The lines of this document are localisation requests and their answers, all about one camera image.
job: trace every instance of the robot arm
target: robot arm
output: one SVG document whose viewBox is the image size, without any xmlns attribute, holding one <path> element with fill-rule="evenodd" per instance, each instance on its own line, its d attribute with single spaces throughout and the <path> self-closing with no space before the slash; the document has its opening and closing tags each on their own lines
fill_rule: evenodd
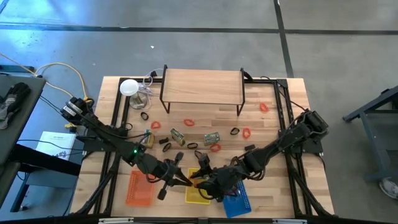
<svg viewBox="0 0 398 224">
<path fill-rule="evenodd" d="M 200 170 L 190 178 L 206 177 L 207 180 L 196 185 L 196 188 L 206 190 L 211 197 L 208 199 L 222 202 L 224 196 L 228 195 L 240 180 L 262 180 L 266 165 L 278 153 L 289 151 L 290 148 L 298 147 L 305 141 L 319 141 L 327 134 L 328 125 L 316 111 L 306 110 L 295 121 L 297 124 L 290 124 L 280 134 L 280 138 L 266 147 L 234 157 L 228 166 L 212 169 L 208 156 L 202 154 L 199 159 Z"/>
<path fill-rule="evenodd" d="M 159 192 L 158 199 L 163 200 L 166 195 L 166 188 L 174 185 L 191 186 L 192 183 L 186 178 L 178 167 L 183 157 L 179 152 L 174 160 L 166 159 L 160 161 L 156 157 L 145 153 L 146 148 L 141 144 L 147 135 L 141 134 L 133 137 L 126 137 L 127 130 L 115 128 L 103 124 L 92 112 L 92 104 L 82 99 L 72 98 L 61 110 L 62 116 L 75 125 L 84 125 L 96 134 L 95 141 L 101 141 L 101 145 L 109 151 L 120 154 L 121 158 L 130 166 L 137 165 L 144 173 L 148 182 L 156 183 L 165 181 L 164 188 Z M 143 137 L 140 142 L 131 142 L 127 139 Z"/>
</svg>

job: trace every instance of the wooden shelf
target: wooden shelf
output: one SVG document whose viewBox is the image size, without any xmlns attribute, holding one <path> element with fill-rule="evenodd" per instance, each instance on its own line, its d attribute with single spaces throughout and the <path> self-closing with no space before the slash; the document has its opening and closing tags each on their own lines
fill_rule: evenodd
<svg viewBox="0 0 398 224">
<path fill-rule="evenodd" d="M 239 116 L 245 101 L 243 69 L 168 69 L 165 65 L 162 78 L 160 100 L 167 113 L 170 112 L 170 103 L 203 103 L 237 105 Z"/>
</svg>

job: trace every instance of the orange basket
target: orange basket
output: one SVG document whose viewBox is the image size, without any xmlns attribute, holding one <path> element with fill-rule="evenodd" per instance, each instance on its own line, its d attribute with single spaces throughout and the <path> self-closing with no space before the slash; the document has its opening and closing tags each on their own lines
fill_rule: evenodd
<svg viewBox="0 0 398 224">
<path fill-rule="evenodd" d="M 145 174 L 132 170 L 130 175 L 129 190 L 127 191 L 126 205 L 147 207 L 152 203 L 154 184 L 147 181 Z"/>
</svg>

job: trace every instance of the concrete floor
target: concrete floor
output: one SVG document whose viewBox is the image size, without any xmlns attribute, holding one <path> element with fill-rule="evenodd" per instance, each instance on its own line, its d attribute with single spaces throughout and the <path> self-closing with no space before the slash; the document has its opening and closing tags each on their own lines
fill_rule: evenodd
<svg viewBox="0 0 398 224">
<path fill-rule="evenodd" d="M 396 30 L 395 0 L 280 0 L 286 29 Z M 78 24 L 130 27 L 227 27 L 276 29 L 272 0 L 134 0 L 28 1 L 10 0 L 0 23 Z M 375 170 L 362 124 L 341 117 L 397 85 L 396 35 L 287 35 L 295 77 L 305 79 L 311 108 L 330 126 L 323 140 L 326 174 L 337 215 L 345 218 L 397 222 L 398 201 L 385 196 L 377 183 L 366 183 Z M 0 30 L 0 52 L 39 67 L 65 62 L 83 74 L 88 94 L 97 98 L 105 75 L 145 75 L 163 64 L 173 68 L 237 70 L 251 75 L 286 77 L 279 34 L 167 32 L 64 32 Z M 0 58 L 0 64 L 10 64 Z M 63 67 L 46 70 L 56 85 L 82 95 L 77 76 Z M 58 106 L 67 95 L 45 87 L 43 95 Z M 46 119 L 46 125 L 40 125 Z M 39 102 L 23 138 L 38 139 L 42 131 L 61 131 L 65 121 Z M 30 210 L 9 213 L 21 184 L 16 179 L 0 220 L 61 215 L 68 189 L 32 187 Z"/>
</svg>

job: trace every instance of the blue basket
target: blue basket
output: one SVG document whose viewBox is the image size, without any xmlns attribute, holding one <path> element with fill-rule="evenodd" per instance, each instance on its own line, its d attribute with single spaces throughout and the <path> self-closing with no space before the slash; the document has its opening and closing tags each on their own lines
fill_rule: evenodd
<svg viewBox="0 0 398 224">
<path fill-rule="evenodd" d="M 223 200 L 225 214 L 228 218 L 251 212 L 250 202 L 242 180 L 238 182 L 236 193 L 237 197 L 227 195 Z"/>
</svg>

